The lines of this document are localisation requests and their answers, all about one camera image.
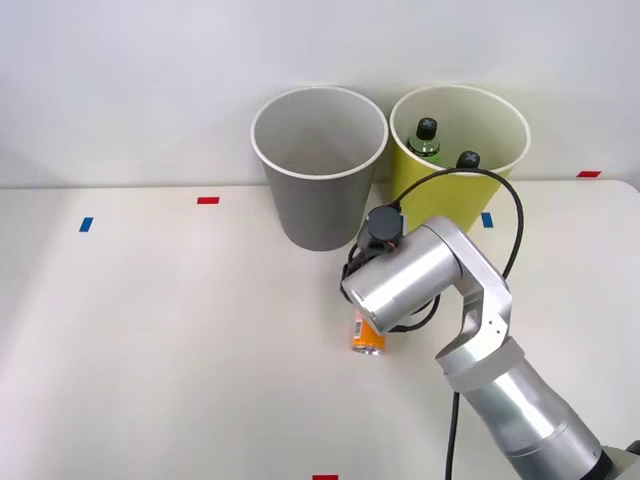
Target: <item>green bottle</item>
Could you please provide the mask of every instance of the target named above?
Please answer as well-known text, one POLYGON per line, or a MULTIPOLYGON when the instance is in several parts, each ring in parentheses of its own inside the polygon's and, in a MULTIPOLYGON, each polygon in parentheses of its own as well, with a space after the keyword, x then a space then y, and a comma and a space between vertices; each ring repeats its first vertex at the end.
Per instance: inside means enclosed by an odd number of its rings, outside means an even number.
POLYGON ((426 158, 429 162, 440 164, 440 140, 436 136, 438 122, 433 118, 423 118, 418 122, 415 135, 407 140, 407 147, 412 153, 426 158))

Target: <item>robotic arm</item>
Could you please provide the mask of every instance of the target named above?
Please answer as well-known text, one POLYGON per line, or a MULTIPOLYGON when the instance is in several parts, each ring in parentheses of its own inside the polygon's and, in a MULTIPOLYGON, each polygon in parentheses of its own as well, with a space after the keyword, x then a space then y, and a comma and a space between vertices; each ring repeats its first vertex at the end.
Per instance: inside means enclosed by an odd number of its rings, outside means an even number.
POLYGON ((393 252, 374 258, 342 282, 379 334, 450 285, 464 297, 462 328, 436 359, 453 390, 482 417, 520 477, 611 479, 632 465, 624 478, 640 479, 636 455, 615 449, 607 450, 608 455, 569 404, 527 362, 509 336, 509 288, 448 219, 431 219, 404 237, 393 252))

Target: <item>gray cup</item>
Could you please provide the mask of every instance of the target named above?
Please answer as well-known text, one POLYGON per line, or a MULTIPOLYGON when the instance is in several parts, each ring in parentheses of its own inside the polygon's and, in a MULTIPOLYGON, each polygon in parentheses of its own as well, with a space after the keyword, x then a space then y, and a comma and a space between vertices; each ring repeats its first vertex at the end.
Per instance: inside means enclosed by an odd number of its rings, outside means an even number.
POLYGON ((251 142, 293 243, 333 250, 356 235, 388 136, 380 109, 344 88, 301 88, 260 109, 251 142))

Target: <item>white table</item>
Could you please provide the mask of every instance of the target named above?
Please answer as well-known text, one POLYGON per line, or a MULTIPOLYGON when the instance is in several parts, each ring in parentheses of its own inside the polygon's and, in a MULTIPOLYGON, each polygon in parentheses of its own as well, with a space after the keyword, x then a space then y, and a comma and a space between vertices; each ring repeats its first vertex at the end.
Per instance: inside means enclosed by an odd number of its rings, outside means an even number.
MULTIPOLYGON (((512 334, 624 448, 640 438, 640 195, 516 188, 512 334)), ((501 191, 487 210, 495 228, 471 236, 501 269, 514 209, 501 191)), ((434 356, 455 292, 367 357, 337 288, 347 248, 294 246, 267 188, 4 190, 0 226, 1 479, 442 478, 451 392, 434 356)), ((463 402, 455 479, 484 478, 515 474, 463 402)))

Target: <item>yellow paper cup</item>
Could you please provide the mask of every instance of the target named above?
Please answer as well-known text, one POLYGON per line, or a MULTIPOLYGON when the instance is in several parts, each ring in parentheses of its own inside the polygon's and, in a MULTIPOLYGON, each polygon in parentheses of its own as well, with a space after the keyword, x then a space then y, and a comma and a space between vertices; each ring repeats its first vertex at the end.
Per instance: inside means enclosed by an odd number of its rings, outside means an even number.
MULTIPOLYGON (((438 170, 455 167, 465 150, 480 155, 480 168, 503 177, 529 150, 531 134, 524 116, 505 99, 475 87, 434 85, 408 93, 391 112, 395 142, 391 190, 397 198, 416 180, 438 170), (423 117, 438 122, 440 164, 414 155, 407 148, 423 117)), ((487 176, 456 173, 434 178, 402 201, 402 213, 413 230, 441 215, 468 231, 500 184, 487 176)))

